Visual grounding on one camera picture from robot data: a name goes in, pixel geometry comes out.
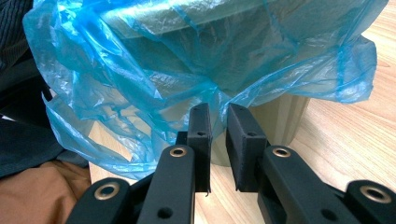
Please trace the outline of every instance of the metal grommet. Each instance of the metal grommet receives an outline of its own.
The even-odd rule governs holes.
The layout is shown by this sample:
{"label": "metal grommet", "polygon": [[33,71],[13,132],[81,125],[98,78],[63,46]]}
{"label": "metal grommet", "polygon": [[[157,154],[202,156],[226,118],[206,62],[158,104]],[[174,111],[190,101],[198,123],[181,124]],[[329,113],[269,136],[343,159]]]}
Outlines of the metal grommet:
{"label": "metal grommet", "polygon": [[117,182],[110,182],[99,187],[94,196],[97,200],[107,200],[116,196],[120,191],[120,184]]}
{"label": "metal grommet", "polygon": [[171,150],[171,156],[183,157],[187,154],[187,150],[184,147],[175,147]]}
{"label": "metal grommet", "polygon": [[366,196],[366,198],[377,202],[377,203],[390,203],[392,199],[390,196],[382,189],[378,189],[372,186],[361,186],[361,193]]}
{"label": "metal grommet", "polygon": [[281,148],[281,147],[274,148],[273,153],[276,156],[282,157],[282,158],[287,158],[287,157],[291,156],[291,153],[287,149]]}

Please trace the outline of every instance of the plastic wrap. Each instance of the plastic wrap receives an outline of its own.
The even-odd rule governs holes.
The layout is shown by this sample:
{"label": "plastic wrap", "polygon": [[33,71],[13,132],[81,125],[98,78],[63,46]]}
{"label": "plastic wrap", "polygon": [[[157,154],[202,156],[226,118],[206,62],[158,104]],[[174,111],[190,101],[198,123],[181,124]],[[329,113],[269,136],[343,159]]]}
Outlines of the plastic wrap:
{"label": "plastic wrap", "polygon": [[[61,144],[140,178],[209,103],[215,135],[228,103],[283,93],[355,103],[373,88],[376,52],[361,36],[385,0],[38,0],[24,29]],[[95,144],[97,120],[131,152]]]}

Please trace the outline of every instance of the hole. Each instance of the hole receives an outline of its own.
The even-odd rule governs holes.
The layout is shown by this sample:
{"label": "hole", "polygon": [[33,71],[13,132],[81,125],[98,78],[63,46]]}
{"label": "hole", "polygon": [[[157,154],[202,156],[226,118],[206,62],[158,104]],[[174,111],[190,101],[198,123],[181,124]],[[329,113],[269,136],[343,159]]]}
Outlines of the hole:
{"label": "hole", "polygon": [[109,194],[111,194],[112,192],[114,192],[114,188],[113,188],[113,187],[110,187],[110,186],[105,187],[104,189],[102,189],[102,190],[100,191],[100,193],[101,193],[103,196],[109,195]]}
{"label": "hole", "polygon": [[99,187],[94,196],[97,200],[108,200],[116,196],[120,191],[120,184],[117,182],[109,182]]}
{"label": "hole", "polygon": [[181,154],[183,154],[183,150],[181,150],[181,149],[175,149],[175,151],[174,151],[174,154],[176,154],[176,155],[181,155]]}
{"label": "hole", "polygon": [[273,153],[278,156],[278,157],[283,157],[283,158],[287,158],[289,156],[291,156],[290,152],[284,148],[274,148]]}
{"label": "hole", "polygon": [[169,218],[173,215],[173,211],[172,209],[168,208],[168,207],[164,207],[160,210],[158,210],[158,217],[166,219]]}
{"label": "hole", "polygon": [[367,193],[370,194],[372,197],[375,197],[380,200],[383,200],[385,198],[385,196],[381,192],[378,192],[373,189],[367,189]]}
{"label": "hole", "polygon": [[187,150],[183,147],[175,147],[170,152],[173,157],[183,157],[187,154]]}
{"label": "hole", "polygon": [[337,216],[335,215],[335,213],[330,211],[329,209],[322,209],[320,212],[326,219],[328,219],[330,221],[337,220]]}
{"label": "hole", "polygon": [[281,149],[278,149],[278,150],[276,151],[276,153],[278,153],[278,154],[280,154],[280,155],[283,155],[283,156],[288,155],[288,152],[287,152],[286,150],[281,150]]}
{"label": "hole", "polygon": [[361,193],[371,201],[376,203],[391,203],[392,199],[390,196],[382,189],[371,186],[362,186]]}

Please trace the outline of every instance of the black plastic bracket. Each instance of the black plastic bracket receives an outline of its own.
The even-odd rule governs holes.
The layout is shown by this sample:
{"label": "black plastic bracket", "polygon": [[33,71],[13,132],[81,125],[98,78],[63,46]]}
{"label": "black plastic bracket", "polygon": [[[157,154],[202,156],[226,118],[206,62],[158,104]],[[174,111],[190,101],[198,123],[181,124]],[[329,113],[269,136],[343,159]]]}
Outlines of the black plastic bracket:
{"label": "black plastic bracket", "polygon": [[[267,201],[278,198],[287,215],[286,223],[359,223],[303,159],[290,148],[268,147],[263,152],[261,166],[263,175],[266,175],[265,179],[269,181],[262,184],[271,184],[273,190],[261,189],[260,195],[266,197]],[[262,200],[267,213],[274,213],[269,206],[273,204]]]}
{"label": "black plastic bracket", "polygon": [[129,216],[131,191],[125,180],[106,178],[94,183],[76,203],[68,224],[121,223]]}
{"label": "black plastic bracket", "polygon": [[396,194],[373,181],[349,183],[343,202],[361,223],[396,222]]}
{"label": "black plastic bracket", "polygon": [[163,151],[137,223],[193,223],[194,157],[187,146]]}
{"label": "black plastic bracket", "polygon": [[241,105],[228,107],[226,147],[236,190],[257,192],[255,161],[267,147],[267,138],[250,111]]}
{"label": "black plastic bracket", "polygon": [[195,152],[195,191],[210,192],[210,153],[212,132],[208,104],[190,110],[187,146]]}

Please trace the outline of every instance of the blue plastic bag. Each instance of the blue plastic bag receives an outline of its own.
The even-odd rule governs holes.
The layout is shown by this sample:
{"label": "blue plastic bag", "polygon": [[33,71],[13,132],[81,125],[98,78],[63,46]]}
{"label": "blue plastic bag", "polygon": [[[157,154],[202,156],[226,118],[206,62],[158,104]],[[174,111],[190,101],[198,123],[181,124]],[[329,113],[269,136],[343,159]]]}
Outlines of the blue plastic bag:
{"label": "blue plastic bag", "polygon": [[[386,0],[36,0],[25,33],[60,143],[141,178],[209,103],[221,133],[228,103],[284,93],[354,103],[373,88],[376,52],[361,36]],[[89,138],[99,121],[131,152]]]}

